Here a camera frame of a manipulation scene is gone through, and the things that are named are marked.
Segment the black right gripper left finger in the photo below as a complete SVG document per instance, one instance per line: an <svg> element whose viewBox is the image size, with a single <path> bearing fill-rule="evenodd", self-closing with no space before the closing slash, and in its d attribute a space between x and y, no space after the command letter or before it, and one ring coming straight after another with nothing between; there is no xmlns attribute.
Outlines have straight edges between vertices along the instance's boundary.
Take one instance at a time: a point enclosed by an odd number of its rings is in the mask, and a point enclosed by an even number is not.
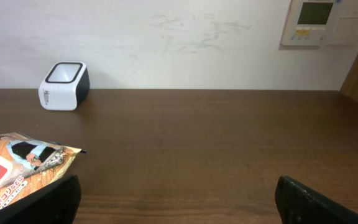
<svg viewBox="0 0 358 224"><path fill-rule="evenodd" d="M0 224L73 223L81 201L77 175L68 175L0 210Z"/></svg>

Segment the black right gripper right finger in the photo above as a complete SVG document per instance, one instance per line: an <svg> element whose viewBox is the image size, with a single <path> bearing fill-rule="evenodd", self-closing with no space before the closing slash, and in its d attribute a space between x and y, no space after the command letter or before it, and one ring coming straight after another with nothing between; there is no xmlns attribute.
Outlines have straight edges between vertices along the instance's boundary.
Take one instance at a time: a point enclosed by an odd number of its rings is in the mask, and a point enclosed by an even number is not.
<svg viewBox="0 0 358 224"><path fill-rule="evenodd" d="M278 180L275 204L283 224L358 224L358 213L287 175Z"/></svg>

